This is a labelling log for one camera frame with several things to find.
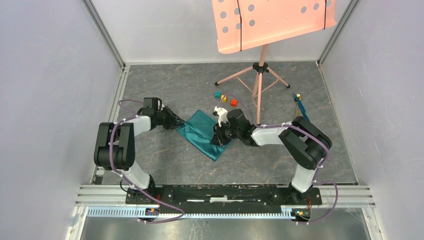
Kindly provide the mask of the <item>teal cloth napkin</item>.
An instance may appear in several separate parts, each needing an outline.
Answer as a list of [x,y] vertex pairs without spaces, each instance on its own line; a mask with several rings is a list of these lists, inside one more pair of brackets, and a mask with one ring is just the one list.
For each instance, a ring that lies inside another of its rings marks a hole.
[[214,119],[198,109],[186,123],[177,128],[177,132],[205,156],[215,162],[233,143],[231,140],[227,145],[223,146],[211,144],[215,123],[216,121]]

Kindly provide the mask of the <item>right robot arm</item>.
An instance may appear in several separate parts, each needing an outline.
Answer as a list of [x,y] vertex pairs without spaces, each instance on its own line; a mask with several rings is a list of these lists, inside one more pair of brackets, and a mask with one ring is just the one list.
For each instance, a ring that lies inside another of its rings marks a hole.
[[257,125],[250,123],[241,109],[228,111],[216,106],[213,115],[217,123],[213,126],[211,144],[222,147],[238,139],[249,147],[284,146],[297,164],[288,186],[289,199],[302,204],[309,198],[317,169],[333,145],[327,135],[304,116],[282,124]]

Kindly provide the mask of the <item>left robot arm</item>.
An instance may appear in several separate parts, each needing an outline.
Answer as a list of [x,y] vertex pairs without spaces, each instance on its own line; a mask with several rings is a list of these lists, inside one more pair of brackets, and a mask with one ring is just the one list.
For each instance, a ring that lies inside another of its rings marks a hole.
[[142,107],[133,116],[117,122],[99,124],[93,161],[96,166],[117,174],[128,184],[127,193],[138,194],[145,204],[157,198],[153,177],[136,163],[136,136],[161,126],[165,130],[175,130],[185,124],[158,97],[145,97]]

